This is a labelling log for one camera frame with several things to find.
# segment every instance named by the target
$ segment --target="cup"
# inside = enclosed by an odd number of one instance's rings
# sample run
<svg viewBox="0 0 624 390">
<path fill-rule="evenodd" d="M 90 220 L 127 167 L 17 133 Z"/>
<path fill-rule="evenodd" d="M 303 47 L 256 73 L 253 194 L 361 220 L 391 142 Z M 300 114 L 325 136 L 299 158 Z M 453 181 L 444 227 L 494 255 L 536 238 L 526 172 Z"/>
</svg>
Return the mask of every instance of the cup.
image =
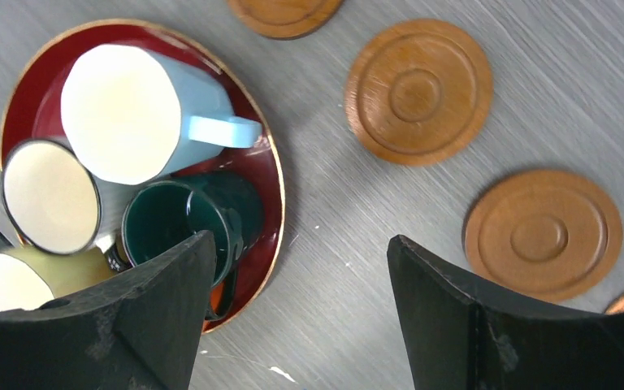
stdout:
<svg viewBox="0 0 624 390">
<path fill-rule="evenodd" d="M 231 172 L 159 181 L 143 188 L 123 215 L 123 247 L 134 265 L 155 258 L 195 232 L 209 230 L 216 244 L 213 287 L 223 282 L 219 308 L 206 319 L 222 319 L 235 294 L 238 262 L 262 234 L 264 209 L 254 186 Z"/>
<path fill-rule="evenodd" d="M 151 50 L 105 44 L 74 63 L 61 94 L 63 130 L 95 176 L 140 184 L 249 148 L 262 125 L 234 115 L 204 71 Z"/>
<path fill-rule="evenodd" d="M 116 271 L 129 267 L 115 241 L 125 207 L 138 189 L 89 173 L 64 138 L 18 144 L 1 175 L 6 213 L 27 242 L 62 255 L 97 246 Z"/>
<path fill-rule="evenodd" d="M 34 310 L 114 275 L 99 249 L 58 256 L 32 246 L 11 248 L 0 253 L 0 311 Z"/>
</svg>

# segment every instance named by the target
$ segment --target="white speck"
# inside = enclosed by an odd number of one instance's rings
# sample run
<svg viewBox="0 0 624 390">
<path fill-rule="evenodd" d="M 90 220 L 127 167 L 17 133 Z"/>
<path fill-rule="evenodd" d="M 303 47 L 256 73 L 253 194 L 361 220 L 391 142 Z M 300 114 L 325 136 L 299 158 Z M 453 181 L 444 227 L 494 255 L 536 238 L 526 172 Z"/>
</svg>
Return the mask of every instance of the white speck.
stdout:
<svg viewBox="0 0 624 390">
<path fill-rule="evenodd" d="M 288 375 L 287 372 L 281 370 L 279 367 L 272 367 L 269 369 L 269 371 L 274 371 L 276 374 L 283 376 L 285 379 L 290 380 L 291 382 L 293 382 L 294 384 L 296 384 L 297 382 L 295 381 L 295 379 L 293 379 L 290 375 Z"/>
<path fill-rule="evenodd" d="M 292 238 L 291 243 L 290 243 L 290 244 L 288 244 L 288 246 L 293 246 L 293 242 L 295 242 L 295 240 L 297 240 L 297 238 L 298 238 L 299 236 L 300 236 L 300 234 L 296 234 L 296 235 Z"/>
<path fill-rule="evenodd" d="M 259 137 L 259 138 L 257 139 L 257 142 L 255 143 L 255 145 L 259 144 L 259 143 L 261 142 L 261 140 L 264 140 L 264 139 L 266 139 L 266 137 L 263 137 L 263 138 L 262 138 L 262 137 Z M 247 156 L 247 157 L 250 157 L 250 156 L 256 156 L 256 155 L 258 155 L 258 154 L 266 153 L 266 152 L 268 152 L 268 151 L 269 151 L 269 149 L 266 149 L 266 148 L 259 148 L 259 149 L 256 149 L 256 148 L 250 148 L 250 151 L 249 151 L 249 152 L 247 152 L 247 153 L 245 154 L 245 156 Z"/>
<path fill-rule="evenodd" d="M 212 63 L 208 58 L 202 57 L 200 56 L 200 60 L 207 66 L 210 67 L 212 71 L 216 72 L 217 74 L 221 74 L 223 73 L 223 71 L 221 70 L 220 67 L 216 66 L 215 63 Z"/>
</svg>

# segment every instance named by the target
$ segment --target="table surface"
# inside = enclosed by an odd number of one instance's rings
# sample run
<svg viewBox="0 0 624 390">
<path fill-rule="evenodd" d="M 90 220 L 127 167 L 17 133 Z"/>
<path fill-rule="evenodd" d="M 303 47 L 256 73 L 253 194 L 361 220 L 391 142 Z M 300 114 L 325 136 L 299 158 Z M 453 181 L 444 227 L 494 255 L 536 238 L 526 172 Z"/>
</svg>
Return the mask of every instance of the table surface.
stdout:
<svg viewBox="0 0 624 390">
<path fill-rule="evenodd" d="M 386 264 L 405 234 L 469 269 L 462 223 L 493 182 L 529 167 L 584 174 L 624 223 L 624 2 L 346 0 L 316 33 L 271 41 L 223 0 L 0 0 L 0 121 L 29 58 L 77 24 L 111 17 L 194 37 L 245 82 L 271 123 L 287 190 L 280 267 L 263 294 L 204 336 L 193 388 L 413 388 Z M 447 20 L 489 57 L 491 114 L 460 154 L 401 167 L 365 151 L 343 108 L 358 51 L 404 20 Z M 15 240 L 0 204 L 0 229 Z M 624 291 L 624 245 L 610 275 L 568 306 L 601 311 Z M 271 370 L 278 367 L 296 382 Z"/>
</svg>

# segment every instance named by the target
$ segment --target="dark green mug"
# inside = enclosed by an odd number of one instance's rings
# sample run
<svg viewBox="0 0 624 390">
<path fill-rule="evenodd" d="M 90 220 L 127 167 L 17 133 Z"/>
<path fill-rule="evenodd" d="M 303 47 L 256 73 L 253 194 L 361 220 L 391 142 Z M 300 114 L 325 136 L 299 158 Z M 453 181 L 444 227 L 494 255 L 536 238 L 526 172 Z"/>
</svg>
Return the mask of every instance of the dark green mug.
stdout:
<svg viewBox="0 0 624 390">
<path fill-rule="evenodd" d="M 218 321 L 231 309 L 238 262 L 262 234 L 264 208 L 254 186 L 231 172 L 212 172 L 152 183 L 132 199 L 123 215 L 123 247 L 136 267 L 195 232 L 209 230 L 216 244 L 212 287 L 223 282 L 219 307 L 206 319 Z"/>
</svg>

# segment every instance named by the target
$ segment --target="red lacquer tray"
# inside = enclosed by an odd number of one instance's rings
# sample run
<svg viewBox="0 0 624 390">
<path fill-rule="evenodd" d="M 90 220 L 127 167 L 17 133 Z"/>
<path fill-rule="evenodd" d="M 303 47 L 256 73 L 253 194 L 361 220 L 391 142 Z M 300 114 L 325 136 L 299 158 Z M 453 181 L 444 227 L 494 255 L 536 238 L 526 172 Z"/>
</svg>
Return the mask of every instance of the red lacquer tray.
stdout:
<svg viewBox="0 0 624 390">
<path fill-rule="evenodd" d="M 106 19 L 82 24 L 44 45 L 25 67 L 3 114 L 0 167 L 11 149 L 33 137 L 63 135 L 60 98 L 75 60 L 103 43 L 135 45 L 178 59 L 208 72 L 227 90 L 236 115 L 263 124 L 265 133 L 252 149 L 226 149 L 217 158 L 178 172 L 234 171 L 252 182 L 264 202 L 264 231 L 242 259 L 230 314 L 207 323 L 204 332 L 234 319 L 262 291 L 274 269 L 284 230 L 285 192 L 279 155 L 262 111 L 243 84 L 209 50 L 179 32 L 131 19 Z M 217 288 L 212 301 L 219 299 Z"/>
</svg>

